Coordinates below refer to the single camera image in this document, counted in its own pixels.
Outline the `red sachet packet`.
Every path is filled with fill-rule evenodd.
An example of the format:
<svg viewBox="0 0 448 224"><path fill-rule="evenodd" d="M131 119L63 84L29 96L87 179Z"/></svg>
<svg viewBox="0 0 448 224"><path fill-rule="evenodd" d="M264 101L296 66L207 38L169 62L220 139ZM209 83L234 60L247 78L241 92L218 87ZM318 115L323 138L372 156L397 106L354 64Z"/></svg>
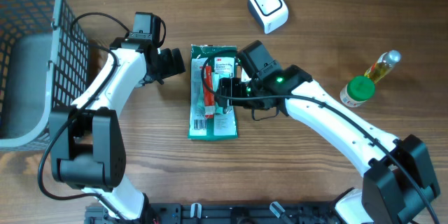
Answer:
<svg viewBox="0 0 448 224"><path fill-rule="evenodd" d="M204 82L210 89L213 89L213 77L214 73L211 66L205 66L204 68ZM203 87L204 92L204 111L205 118L210 119L214 117L216 110L214 95Z"/></svg>

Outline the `green 3M gloves package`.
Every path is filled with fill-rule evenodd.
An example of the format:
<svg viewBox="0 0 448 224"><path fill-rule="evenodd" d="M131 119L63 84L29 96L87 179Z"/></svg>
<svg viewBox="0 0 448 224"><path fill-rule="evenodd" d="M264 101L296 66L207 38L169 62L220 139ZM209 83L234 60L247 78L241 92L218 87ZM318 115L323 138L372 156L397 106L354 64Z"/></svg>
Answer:
<svg viewBox="0 0 448 224"><path fill-rule="evenodd" d="M190 53L190 119L188 138L191 140L220 141L238 137L235 111L205 118L204 68L211 66L216 73L236 74L234 45L192 45Z"/></svg>

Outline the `green lid white jar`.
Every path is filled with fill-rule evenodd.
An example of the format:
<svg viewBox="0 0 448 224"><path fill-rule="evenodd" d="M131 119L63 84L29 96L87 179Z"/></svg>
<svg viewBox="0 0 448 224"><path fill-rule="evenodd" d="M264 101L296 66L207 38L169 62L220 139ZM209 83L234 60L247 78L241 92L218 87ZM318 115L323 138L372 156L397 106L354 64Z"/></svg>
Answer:
<svg viewBox="0 0 448 224"><path fill-rule="evenodd" d="M375 94L375 84L365 76L356 76L340 92L341 102L348 107L358 107Z"/></svg>

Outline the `yellow liquid clear bottle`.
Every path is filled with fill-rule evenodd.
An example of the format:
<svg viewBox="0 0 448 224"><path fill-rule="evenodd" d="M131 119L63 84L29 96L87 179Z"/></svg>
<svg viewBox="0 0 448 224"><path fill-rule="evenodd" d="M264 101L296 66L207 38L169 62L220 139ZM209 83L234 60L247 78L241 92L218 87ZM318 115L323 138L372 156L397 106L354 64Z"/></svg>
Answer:
<svg viewBox="0 0 448 224"><path fill-rule="evenodd" d="M373 83L378 83L385 77L399 61L402 55L397 50L385 52L379 59L367 69L364 77L369 78Z"/></svg>

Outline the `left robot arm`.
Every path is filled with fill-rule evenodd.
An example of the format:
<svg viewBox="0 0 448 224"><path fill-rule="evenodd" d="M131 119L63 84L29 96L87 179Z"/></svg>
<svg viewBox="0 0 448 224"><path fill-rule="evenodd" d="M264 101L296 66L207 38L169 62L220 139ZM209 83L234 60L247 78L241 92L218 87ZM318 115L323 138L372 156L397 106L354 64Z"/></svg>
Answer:
<svg viewBox="0 0 448 224"><path fill-rule="evenodd" d="M118 117L134 88L182 74L180 50L162 49L167 28L153 13L137 12L134 26L105 48L107 62L84 93L70 106L55 107L49 117L50 143L38 166L41 192L54 200L94 197L112 223L159 223L145 193L125 175L126 152ZM51 161L55 181L79 190L57 196L43 183Z"/></svg>

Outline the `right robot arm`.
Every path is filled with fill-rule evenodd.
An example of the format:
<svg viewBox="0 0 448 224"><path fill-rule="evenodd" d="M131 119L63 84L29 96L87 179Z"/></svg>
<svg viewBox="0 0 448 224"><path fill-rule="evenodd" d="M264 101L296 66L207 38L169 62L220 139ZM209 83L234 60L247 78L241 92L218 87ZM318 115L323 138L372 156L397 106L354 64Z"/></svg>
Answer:
<svg viewBox="0 0 448 224"><path fill-rule="evenodd" d="M333 99L312 76L296 65L282 68L261 41L235 57L248 75L219 80L214 99L222 107L271 108L304 123L342 153L363 178L332 205L332 219L343 223L411 223L441 193L425 143L385 132Z"/></svg>

